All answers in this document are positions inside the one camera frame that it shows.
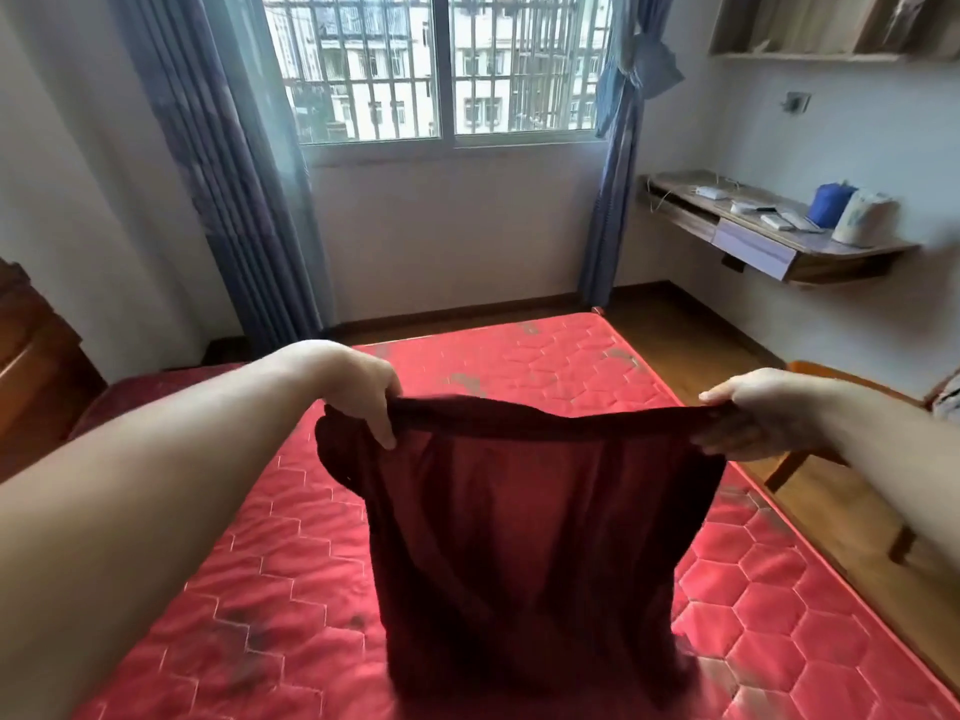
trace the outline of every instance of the wall-mounted desk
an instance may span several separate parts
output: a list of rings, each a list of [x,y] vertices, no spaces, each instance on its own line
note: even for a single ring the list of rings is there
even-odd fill
[[[885,276],[915,242],[889,239],[873,247],[851,247],[831,232],[777,231],[760,215],[731,211],[731,199],[708,199],[698,186],[722,189],[733,199],[770,203],[806,215],[808,205],[757,187],[720,178],[712,171],[682,171],[642,176],[636,183],[640,206],[709,242],[730,257],[784,282],[828,285]]]

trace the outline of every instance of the maroon cloth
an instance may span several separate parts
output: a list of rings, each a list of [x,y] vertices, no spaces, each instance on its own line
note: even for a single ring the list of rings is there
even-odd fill
[[[673,571],[725,467],[688,440],[710,418],[403,398],[387,452],[327,407],[318,456],[366,501],[397,694],[686,696],[696,663],[670,631]]]

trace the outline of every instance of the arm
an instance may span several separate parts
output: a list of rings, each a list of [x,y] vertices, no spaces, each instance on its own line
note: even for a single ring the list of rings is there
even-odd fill
[[[0,707],[68,717],[230,524],[315,399],[394,444],[387,362],[302,341],[103,425],[0,484]]]
[[[960,567],[960,426],[866,386],[773,368],[735,376],[701,399],[741,407],[695,437],[705,452],[756,460],[832,447]]]

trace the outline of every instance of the curtain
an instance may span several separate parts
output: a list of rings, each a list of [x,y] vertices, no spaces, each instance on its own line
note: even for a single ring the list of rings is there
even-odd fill
[[[257,355],[321,336],[333,297],[259,0],[110,0]]]
[[[672,5],[673,0],[613,0],[613,28],[596,103],[596,133],[609,135],[609,147],[578,285],[589,306],[606,306],[614,289],[644,106],[684,79],[662,40]]]

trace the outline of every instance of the blue container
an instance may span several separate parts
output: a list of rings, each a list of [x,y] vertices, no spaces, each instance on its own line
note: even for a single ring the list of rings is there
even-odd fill
[[[823,184],[817,187],[806,216],[819,228],[834,229],[856,191],[857,187],[850,184]]]

